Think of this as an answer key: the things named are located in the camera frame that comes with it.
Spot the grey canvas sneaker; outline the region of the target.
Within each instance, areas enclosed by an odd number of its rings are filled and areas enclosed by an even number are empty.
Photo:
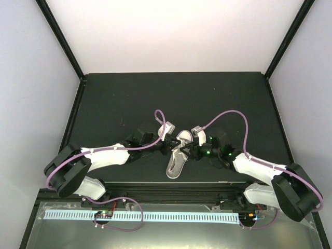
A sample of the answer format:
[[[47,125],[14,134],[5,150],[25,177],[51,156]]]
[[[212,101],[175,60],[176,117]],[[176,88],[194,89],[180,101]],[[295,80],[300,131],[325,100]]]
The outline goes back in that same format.
[[[193,141],[192,134],[188,130],[181,131],[177,137],[180,144],[177,145],[171,153],[171,157],[166,168],[166,175],[170,179],[176,179],[180,176],[184,164],[186,163],[188,156],[181,152],[181,148]]]

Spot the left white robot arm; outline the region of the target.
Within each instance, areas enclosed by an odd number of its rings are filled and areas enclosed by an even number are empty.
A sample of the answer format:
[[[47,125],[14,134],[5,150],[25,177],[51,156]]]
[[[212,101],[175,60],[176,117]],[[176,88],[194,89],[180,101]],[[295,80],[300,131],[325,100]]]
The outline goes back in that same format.
[[[112,195],[102,180],[90,178],[88,173],[111,165],[133,163],[155,151],[167,155],[181,143],[179,136],[172,135],[174,129],[170,122],[158,130],[144,123],[133,135],[115,145],[81,148],[68,144],[45,167],[46,187],[60,198],[76,194],[92,199],[100,207],[108,206]]]

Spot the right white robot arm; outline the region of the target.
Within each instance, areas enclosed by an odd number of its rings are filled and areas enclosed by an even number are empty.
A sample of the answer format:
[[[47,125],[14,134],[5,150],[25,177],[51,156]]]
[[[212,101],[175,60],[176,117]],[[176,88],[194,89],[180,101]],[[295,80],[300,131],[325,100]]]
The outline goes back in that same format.
[[[222,168],[257,180],[246,184],[244,191],[236,195],[238,207],[271,206],[296,222],[321,207],[323,197],[300,165],[275,164],[247,155],[232,146],[223,129],[207,134],[197,126],[191,133],[193,139],[184,140],[180,148],[188,159],[216,158]]]

